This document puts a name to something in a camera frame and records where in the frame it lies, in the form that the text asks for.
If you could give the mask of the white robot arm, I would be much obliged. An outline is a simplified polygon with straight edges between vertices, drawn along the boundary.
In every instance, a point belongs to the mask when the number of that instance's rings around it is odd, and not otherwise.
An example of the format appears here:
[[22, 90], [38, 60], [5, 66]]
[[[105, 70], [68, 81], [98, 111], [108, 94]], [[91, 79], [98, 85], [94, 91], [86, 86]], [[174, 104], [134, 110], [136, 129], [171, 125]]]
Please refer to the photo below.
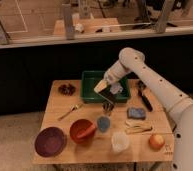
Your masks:
[[123, 48], [119, 52], [119, 59], [105, 72], [94, 91], [108, 98], [105, 89], [134, 72], [176, 123], [171, 171], [193, 171], [193, 99], [149, 68], [144, 60], [142, 52], [130, 47]]

